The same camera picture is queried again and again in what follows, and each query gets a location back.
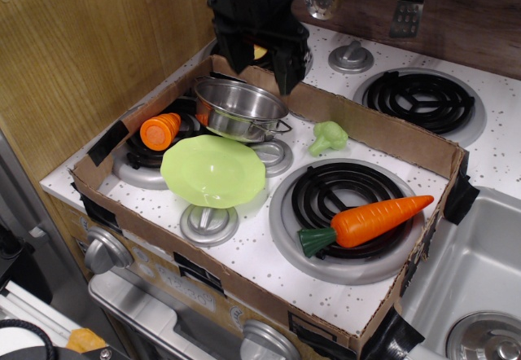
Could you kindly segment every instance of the white speckled countertop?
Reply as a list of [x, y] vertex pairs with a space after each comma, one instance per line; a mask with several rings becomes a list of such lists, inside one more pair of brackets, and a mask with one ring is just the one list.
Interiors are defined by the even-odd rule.
[[[313, 66], [305, 78], [310, 85], [352, 99], [357, 87], [367, 78], [389, 69], [416, 67], [446, 72], [472, 87], [484, 102], [487, 124], [475, 142], [466, 149], [471, 153], [468, 175], [471, 183], [491, 187], [521, 198], [521, 148], [517, 143], [521, 136], [521, 81], [500, 77], [433, 59], [412, 52], [360, 40], [330, 30], [308, 26], [309, 45], [313, 52]], [[374, 66], [361, 74], [344, 75], [332, 70], [327, 58], [338, 46], [348, 45], [353, 39], [373, 53]], [[140, 102], [149, 100], [167, 84], [174, 82], [200, 60], [197, 54], [153, 92]], [[237, 207], [241, 224], [233, 239], [227, 243], [207, 248], [218, 261], [259, 284], [270, 292], [309, 314], [316, 314], [325, 321], [357, 335], [367, 324], [380, 301], [385, 297], [394, 278], [379, 283], [345, 286], [325, 283], [300, 272], [288, 263], [275, 248], [269, 233], [269, 200], [277, 185], [291, 172], [315, 161], [307, 153], [313, 142], [313, 125], [289, 116], [286, 122], [293, 127], [280, 139], [290, 144], [295, 157], [293, 166], [285, 174], [268, 178], [266, 188], [251, 203]], [[83, 157], [91, 142], [75, 156], [63, 163], [41, 181], [48, 193], [72, 207], [84, 211], [79, 195], [72, 189], [68, 173], [76, 161]], [[368, 149], [363, 144], [349, 141], [341, 151], [325, 152], [319, 159], [351, 158], [366, 160], [391, 170], [407, 182], [414, 193], [441, 196], [447, 180], [424, 169], [408, 165], [382, 152]], [[180, 235], [179, 217], [188, 203], [170, 191], [146, 191], [121, 182], [114, 176], [107, 178], [100, 191], [144, 216], [147, 220]], [[430, 216], [434, 207], [426, 209]]]

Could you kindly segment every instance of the sink drain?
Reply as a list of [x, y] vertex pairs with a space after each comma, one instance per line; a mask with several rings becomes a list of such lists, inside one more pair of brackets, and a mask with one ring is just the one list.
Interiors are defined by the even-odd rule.
[[521, 321], [494, 312], [468, 315], [449, 333], [447, 357], [451, 360], [519, 360]]

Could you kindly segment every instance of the black coil burner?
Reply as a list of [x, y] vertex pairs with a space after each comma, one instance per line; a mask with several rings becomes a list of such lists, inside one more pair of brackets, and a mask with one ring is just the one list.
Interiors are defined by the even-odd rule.
[[[349, 196], [362, 198], [367, 204], [404, 197], [402, 190], [386, 175], [371, 167], [357, 163], [333, 163], [310, 166], [293, 188], [291, 204], [299, 224], [303, 228], [331, 226], [331, 219], [338, 212], [354, 208], [346, 206]], [[355, 248], [343, 248], [332, 244], [316, 257], [367, 258], [390, 250], [405, 232], [402, 223], [378, 238]]]
[[393, 71], [372, 82], [364, 101], [368, 108], [446, 134], [469, 121], [475, 99], [448, 78]]
[[[180, 97], [162, 111], [162, 113], [177, 113], [181, 117], [182, 125], [173, 141], [173, 144], [183, 138], [191, 138], [198, 134], [208, 133], [206, 128], [202, 126], [199, 130], [196, 130], [195, 128], [195, 123], [197, 122], [193, 118], [195, 114], [195, 106], [194, 98]], [[126, 144], [129, 149], [127, 159], [134, 169], [139, 169], [140, 167], [159, 169], [161, 167], [163, 154], [166, 150], [154, 151], [148, 148], [141, 140], [139, 130], [127, 140]]]

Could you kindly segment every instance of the hanging spatula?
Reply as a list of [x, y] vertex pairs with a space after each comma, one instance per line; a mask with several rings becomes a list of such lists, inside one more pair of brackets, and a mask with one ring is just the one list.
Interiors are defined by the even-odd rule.
[[412, 38], [418, 35], [423, 13], [423, 0], [398, 0], [392, 17], [391, 38]]

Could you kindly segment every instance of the dark backsplash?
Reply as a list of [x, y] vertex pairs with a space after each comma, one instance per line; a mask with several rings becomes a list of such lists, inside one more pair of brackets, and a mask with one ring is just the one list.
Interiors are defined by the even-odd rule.
[[293, 11], [302, 22], [521, 79], [521, 0], [425, 0], [416, 38], [389, 37], [396, 0], [342, 0], [332, 20], [311, 17], [304, 0]]

